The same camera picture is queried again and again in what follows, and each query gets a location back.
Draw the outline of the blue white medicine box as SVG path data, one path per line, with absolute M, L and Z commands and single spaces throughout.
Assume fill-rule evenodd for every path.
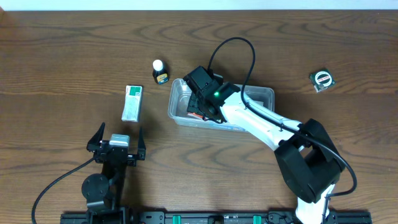
M 271 111 L 274 111 L 274 102 L 273 101 L 262 102 L 262 101 L 256 100 L 256 103 L 259 105 L 262 105 L 263 107 L 266 107 L 267 109 L 269 109 Z M 208 128 L 220 129 L 220 130 L 226 130 L 226 131 L 246 132 L 246 130 L 240 126 L 237 126 L 234 124 L 229 124 L 229 123 L 216 124 L 213 121 L 210 122 L 210 124 L 208 125 Z

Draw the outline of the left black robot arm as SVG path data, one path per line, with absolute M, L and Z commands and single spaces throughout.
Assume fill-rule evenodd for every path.
M 126 168 L 135 167 L 137 161 L 146 158 L 146 145 L 141 129 L 135 154 L 129 153 L 129 136 L 113 134 L 110 140 L 104 140 L 104 129 L 105 124 L 102 123 L 86 146 L 93 153 L 94 161 L 103 165 L 102 171 L 87 177 L 81 186 L 87 208 L 94 213 L 112 211 L 119 207 Z

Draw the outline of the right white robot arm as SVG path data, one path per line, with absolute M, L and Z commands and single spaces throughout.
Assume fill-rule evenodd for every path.
M 346 166 L 318 121 L 301 123 L 278 115 L 250 98 L 244 86 L 225 82 L 202 66 L 183 80 L 192 91 L 194 112 L 237 125 L 274 151 L 285 183 L 298 198 L 295 216 L 301 223 L 326 220 L 326 198 Z

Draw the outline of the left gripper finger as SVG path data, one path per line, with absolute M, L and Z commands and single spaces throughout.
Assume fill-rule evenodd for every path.
M 139 129 L 139 139 L 137 144 L 137 160 L 144 161 L 146 158 L 146 145 L 144 142 L 143 129 Z
M 104 129 L 105 129 L 105 123 L 102 122 L 97 132 L 87 143 L 86 149 L 89 152 L 95 152 L 101 149 L 101 141 L 103 139 Z

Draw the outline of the red white medicine box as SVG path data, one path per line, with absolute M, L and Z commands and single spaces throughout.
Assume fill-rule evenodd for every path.
M 193 117 L 193 118 L 198 118 L 198 119 L 202 119 L 202 120 L 205 119 L 205 117 L 204 117 L 203 115 L 196 114 L 196 113 L 188 112 L 187 115 L 188 115 L 188 116 L 191 116 L 191 117 Z

